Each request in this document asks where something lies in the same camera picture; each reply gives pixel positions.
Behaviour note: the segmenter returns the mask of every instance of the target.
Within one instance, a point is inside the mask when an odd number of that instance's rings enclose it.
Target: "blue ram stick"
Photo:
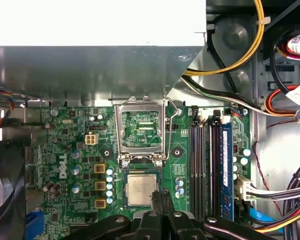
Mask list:
[[[220,155],[220,207],[221,217],[234,220],[234,170],[233,170],[233,132],[231,123],[221,125],[222,149]]]

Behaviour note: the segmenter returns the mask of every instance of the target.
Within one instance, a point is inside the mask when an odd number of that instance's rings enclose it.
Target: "yellow wire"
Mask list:
[[[245,64],[257,51],[257,49],[262,41],[264,30],[265,30],[265,24],[262,23],[262,21],[265,18],[265,14],[264,14],[261,0],[254,0],[254,5],[256,8],[258,22],[259,22],[256,37],[255,37],[252,45],[250,46],[249,50],[244,54],[244,56],[240,60],[238,60],[236,63],[232,64],[231,66],[228,66],[223,69],[218,69],[218,70],[213,70],[213,71],[186,70],[184,74],[188,75],[188,76],[207,76],[207,75],[213,75],[213,74],[221,74],[221,73],[224,73],[227,71],[231,71],[231,70],[239,67],[242,64]]]
[[[292,113],[277,113],[277,112],[271,111],[271,110],[267,107],[266,101],[267,101],[267,99],[265,99],[265,101],[264,101],[264,108],[265,108],[265,110],[266,110],[268,113],[270,113],[270,114],[272,114],[272,115],[275,115],[275,116],[280,116],[280,117],[294,117],[294,116],[295,116],[295,115],[292,114]]]
[[[300,215],[298,216],[295,216],[294,218],[290,219],[289,221],[286,221],[284,223],[281,223],[277,226],[274,226],[274,227],[270,227],[268,229],[255,229],[257,232],[259,233],[268,233],[268,232],[271,232],[271,231],[275,231],[275,230],[278,230],[280,228],[283,228],[291,223],[293,223],[294,221],[298,220],[300,218]]]

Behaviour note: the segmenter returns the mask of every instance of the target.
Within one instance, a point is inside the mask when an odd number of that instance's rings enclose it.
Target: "power connector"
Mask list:
[[[234,184],[234,193],[239,197],[240,200],[243,201],[252,201],[251,195],[247,194],[249,192],[249,188],[251,184],[254,182],[251,181],[250,179],[244,177],[244,176],[239,176]]]

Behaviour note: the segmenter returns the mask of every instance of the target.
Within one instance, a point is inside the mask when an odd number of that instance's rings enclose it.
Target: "white connector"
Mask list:
[[[240,200],[243,201],[251,201],[251,195],[247,194],[249,192],[249,188],[251,184],[254,182],[251,181],[250,179],[244,177],[244,176],[239,176],[235,182],[234,185],[234,193],[239,197]]]
[[[84,143],[85,145],[96,145],[98,144],[99,135],[93,134],[92,131],[89,132],[89,134],[85,135],[84,137]]]

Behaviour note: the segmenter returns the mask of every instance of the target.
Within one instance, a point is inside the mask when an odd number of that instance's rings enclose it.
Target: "capacitor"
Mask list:
[[[71,188],[71,191],[74,194],[78,194],[80,192],[81,188],[82,188],[82,185],[77,182],[76,184],[73,185],[73,187]]]
[[[55,193],[50,194],[50,199],[55,200],[58,197],[60,197],[60,195],[61,195],[61,192],[60,191],[56,191]]]
[[[71,174],[72,175],[78,175],[82,170],[82,167],[80,165],[75,165],[72,169],[71,169]]]
[[[98,119],[99,121],[100,120],[103,120],[105,117],[102,115],[102,114],[98,114],[97,116],[96,116],[96,119]]]
[[[45,129],[56,129],[57,128],[57,125],[55,125],[54,123],[46,123],[45,125],[44,125],[44,128]]]
[[[107,176],[106,179],[105,179],[108,183],[111,183],[114,178],[112,176]]]
[[[114,169],[112,167],[109,167],[106,172],[105,172],[107,175],[112,175],[114,174]]]
[[[51,109],[50,110],[50,115],[53,117],[56,117],[58,115],[58,110],[57,109]]]
[[[81,157],[81,154],[82,154],[82,152],[81,152],[81,150],[74,150],[74,151],[72,151],[72,153],[71,153],[71,158],[72,159],[78,159],[78,158],[80,158]]]
[[[108,184],[106,185],[106,189],[111,190],[112,188],[113,188],[112,183],[108,183]]]
[[[241,159],[240,159],[240,163],[243,165],[243,166],[245,166],[245,165],[247,165],[248,164],[248,158],[246,158],[246,157],[242,157]]]
[[[110,190],[108,190],[108,191],[105,192],[105,195],[106,195],[108,198],[110,198],[110,197],[112,197],[113,192],[110,191]]]
[[[177,177],[175,179],[175,183],[179,186],[179,187],[182,187],[185,183],[184,181],[180,178],[180,177]]]
[[[245,147],[240,148],[240,154],[246,157],[251,155],[251,150]]]
[[[175,186],[175,190],[179,193],[179,195],[182,195],[185,193],[185,190],[183,189],[183,187],[180,186]]]
[[[58,143],[58,138],[55,137],[54,139],[52,139],[52,143],[57,144]]]
[[[45,193],[48,192],[52,186],[55,185],[52,181],[48,182],[46,185],[43,186],[42,191]]]
[[[50,193],[55,194],[61,188],[60,183],[56,183],[50,188]]]
[[[114,200],[111,198],[111,197],[108,197],[107,199],[106,199],[106,203],[107,204],[112,204],[114,202]]]

